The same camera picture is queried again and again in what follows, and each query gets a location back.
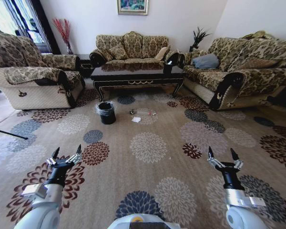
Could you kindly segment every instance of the picture frame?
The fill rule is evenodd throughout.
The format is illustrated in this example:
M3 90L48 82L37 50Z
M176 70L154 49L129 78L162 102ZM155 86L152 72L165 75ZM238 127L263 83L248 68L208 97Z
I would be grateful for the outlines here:
M118 14L147 15L149 0L117 0Z

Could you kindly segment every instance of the wall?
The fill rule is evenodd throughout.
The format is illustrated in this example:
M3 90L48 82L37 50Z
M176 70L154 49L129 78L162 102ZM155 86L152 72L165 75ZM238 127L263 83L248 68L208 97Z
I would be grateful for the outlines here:
M227 0L149 0L147 16L118 15L116 0L41 0L62 53L66 47L52 23L53 18L71 22L74 53L88 54L96 48L98 34L123 35L136 31L143 35L166 35L174 49L188 51L193 44L193 30L199 27L213 33ZM212 37L200 48L207 49Z
M213 38L259 30L286 40L286 0L228 0Z

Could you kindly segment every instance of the rug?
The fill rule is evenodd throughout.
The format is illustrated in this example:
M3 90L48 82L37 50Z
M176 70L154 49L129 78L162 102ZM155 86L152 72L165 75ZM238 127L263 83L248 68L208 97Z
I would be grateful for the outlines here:
M82 161L67 173L61 229L104 229L133 213L188 229L229 228L224 180L207 162L209 146L220 161L233 161L230 148L238 153L245 192L267 204L253 211L269 229L286 229L286 109L214 112L187 89L176 99L172 91L106 91L112 125L101 123L92 88L74 109L18 111L2 121L0 129L29 139L0 134L0 228L13 228L30 211L20 194L51 175L45 159L58 147L67 158L81 144Z

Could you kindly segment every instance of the decorative plant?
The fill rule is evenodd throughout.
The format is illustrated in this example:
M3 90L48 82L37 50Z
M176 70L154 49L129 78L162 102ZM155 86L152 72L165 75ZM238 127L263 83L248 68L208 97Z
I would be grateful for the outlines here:
M193 51L193 48L198 49L198 44L208 35L210 35L210 33L206 34L207 31L203 31L203 28L200 29L199 27L197 27L197 31L193 31L194 33L194 44L192 46L190 46L190 52Z
M73 54L69 42L69 36L70 36L70 22L67 19L53 19L53 23L55 27L57 28L58 32L61 34L63 41L67 45L68 54Z

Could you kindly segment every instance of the floral upholstered sofa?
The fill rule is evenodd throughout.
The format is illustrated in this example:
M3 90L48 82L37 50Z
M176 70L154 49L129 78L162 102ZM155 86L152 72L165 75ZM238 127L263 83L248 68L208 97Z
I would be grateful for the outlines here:
M162 47L169 46L166 36L143 36L134 31L123 36L97 35L96 47L90 53L93 67L99 67L105 63L159 63L173 61L177 64L179 53L177 51L167 52L162 60L155 59L155 56ZM119 52L118 58L114 58L112 50Z
M85 87L75 55L41 55L29 38L0 32L0 89L15 109L75 107Z
M192 59L213 53L217 69L196 69ZM271 68L242 68L249 60L274 60ZM217 38L208 52L193 50L180 57L184 85L214 110L263 105L286 87L286 41Z

